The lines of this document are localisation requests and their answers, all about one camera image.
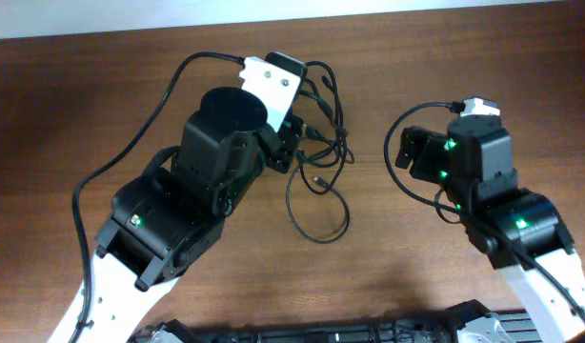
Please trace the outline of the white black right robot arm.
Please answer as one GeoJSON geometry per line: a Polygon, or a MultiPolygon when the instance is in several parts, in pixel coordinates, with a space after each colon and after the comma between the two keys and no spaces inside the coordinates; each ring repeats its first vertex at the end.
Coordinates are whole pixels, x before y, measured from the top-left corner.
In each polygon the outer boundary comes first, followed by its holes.
{"type": "Polygon", "coordinates": [[[548,197],[519,187],[512,138],[499,116],[464,114],[446,133],[408,127],[386,165],[445,192],[446,205],[414,200],[458,215],[543,341],[585,338],[585,276],[575,241],[548,197]]]}

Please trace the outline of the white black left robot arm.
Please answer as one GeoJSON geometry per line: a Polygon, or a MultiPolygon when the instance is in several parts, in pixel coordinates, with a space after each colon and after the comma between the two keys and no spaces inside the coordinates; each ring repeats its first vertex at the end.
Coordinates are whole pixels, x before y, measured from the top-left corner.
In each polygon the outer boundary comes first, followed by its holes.
{"type": "Polygon", "coordinates": [[[111,201],[87,253],[83,282],[52,342],[125,342],[266,169],[287,172],[300,123],[298,88],[219,87],[186,121],[180,144],[157,152],[111,201]]]}

